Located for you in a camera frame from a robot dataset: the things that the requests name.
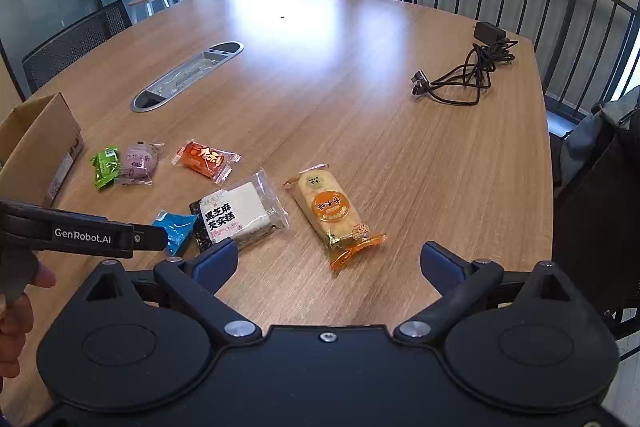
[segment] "power adapter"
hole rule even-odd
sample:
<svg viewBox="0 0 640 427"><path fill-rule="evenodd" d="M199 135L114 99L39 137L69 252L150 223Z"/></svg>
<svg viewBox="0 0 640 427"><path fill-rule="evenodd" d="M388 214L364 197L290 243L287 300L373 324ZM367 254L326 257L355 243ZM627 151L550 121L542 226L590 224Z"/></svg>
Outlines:
<svg viewBox="0 0 640 427"><path fill-rule="evenodd" d="M507 39L507 32L490 22L479 22L476 24L474 38L484 42L487 46L493 46L498 42L504 42Z"/></svg>

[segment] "purple snack package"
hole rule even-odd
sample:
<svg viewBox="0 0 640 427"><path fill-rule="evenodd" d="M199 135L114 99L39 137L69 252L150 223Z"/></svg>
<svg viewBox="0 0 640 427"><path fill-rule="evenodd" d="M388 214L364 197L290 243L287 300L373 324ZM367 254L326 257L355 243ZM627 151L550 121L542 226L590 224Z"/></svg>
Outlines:
<svg viewBox="0 0 640 427"><path fill-rule="evenodd" d="M151 185L152 175L164 143L138 142L121 155L122 167L116 178L118 185Z"/></svg>

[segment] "snack package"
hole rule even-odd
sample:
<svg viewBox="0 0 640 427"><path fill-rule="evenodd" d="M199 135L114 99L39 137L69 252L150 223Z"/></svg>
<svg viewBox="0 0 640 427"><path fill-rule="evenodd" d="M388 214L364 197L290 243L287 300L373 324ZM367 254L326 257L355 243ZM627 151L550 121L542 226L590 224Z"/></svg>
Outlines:
<svg viewBox="0 0 640 427"><path fill-rule="evenodd" d="M193 222L196 216L181 216L180 214L169 214L164 210L160 210L152 223L154 227L162 227L166 230L168 241L166 249L169 255L174 256L180 250L185 240L189 237L193 230Z"/></svg>
<svg viewBox="0 0 640 427"><path fill-rule="evenodd" d="M205 147L194 140L188 142L175 153L171 161L174 165L185 165L214 183L221 184L231 173L232 164L239 162L242 156L232 152Z"/></svg>
<svg viewBox="0 0 640 427"><path fill-rule="evenodd" d="M95 168L95 188L100 190L118 177L120 162L118 160L118 148L114 145L98 151L91 158L91 165Z"/></svg>
<svg viewBox="0 0 640 427"><path fill-rule="evenodd" d="M124 155L120 155L122 167L116 178L117 185L151 185L151 176L158 165L158 158L164 143L138 142L130 145Z"/></svg>
<svg viewBox="0 0 640 427"><path fill-rule="evenodd" d="M357 251L379 245L386 236L372 233L360 219L328 167L321 164L299 172L284 187L293 190L300 208L328 248L331 269L338 272Z"/></svg>
<svg viewBox="0 0 640 427"><path fill-rule="evenodd" d="M227 237L240 249L274 230L289 228L287 213L263 169L231 188L194 201L189 208L198 216L193 233L201 252Z"/></svg>

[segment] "screw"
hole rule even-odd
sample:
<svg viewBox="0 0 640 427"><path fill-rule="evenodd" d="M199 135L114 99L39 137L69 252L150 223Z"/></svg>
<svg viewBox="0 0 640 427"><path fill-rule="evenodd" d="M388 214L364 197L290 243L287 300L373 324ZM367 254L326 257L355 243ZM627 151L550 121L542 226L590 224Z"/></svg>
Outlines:
<svg viewBox="0 0 640 427"><path fill-rule="evenodd" d="M431 333L431 326L422 321L407 321L400 324L400 332L408 337L424 337Z"/></svg>
<svg viewBox="0 0 640 427"><path fill-rule="evenodd" d="M323 342L335 342L338 340L338 335L331 331L325 331L324 333L320 333L320 340Z"/></svg>
<svg viewBox="0 0 640 427"><path fill-rule="evenodd" d="M225 331L232 337L247 337L255 331L255 324L249 321L231 321L225 324Z"/></svg>

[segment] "conference table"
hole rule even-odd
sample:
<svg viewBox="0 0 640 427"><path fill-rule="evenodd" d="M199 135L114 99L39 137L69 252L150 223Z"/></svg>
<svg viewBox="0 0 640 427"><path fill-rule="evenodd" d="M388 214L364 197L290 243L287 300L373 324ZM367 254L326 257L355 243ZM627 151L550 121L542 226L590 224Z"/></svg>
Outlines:
<svg viewBox="0 0 640 427"><path fill-rule="evenodd" d="M510 35L519 40L516 59L498 66L474 107L411 95L415 71L436 78L464 62L474 25L393 0L185 0L114 36L36 93L62 92L86 142L54 206L134 223L151 223L161 209L189 214L191 201L216 186L172 165L174 153L195 139L241 154L227 183L264 168L290 229L241 250L238 270L216 295L263 331L293 323L392 329L439 296L418 263L429 240L467 260L530 270L550 258L552 237L550 152L531 42ZM244 50L161 107L130 109L143 87L223 41L240 41ZM461 100L475 95L456 87L442 92ZM153 186L98 192L89 158L138 140L165 144ZM372 230L388 236L337 277L322 240L282 188L319 163L329 163ZM185 257L197 253L193 242ZM36 325L21 374L5 381L0 399L16 425L50 405L36 348L102 260L39 257L58 284L28 288ZM147 269L165 257L136 252L122 262Z"/></svg>

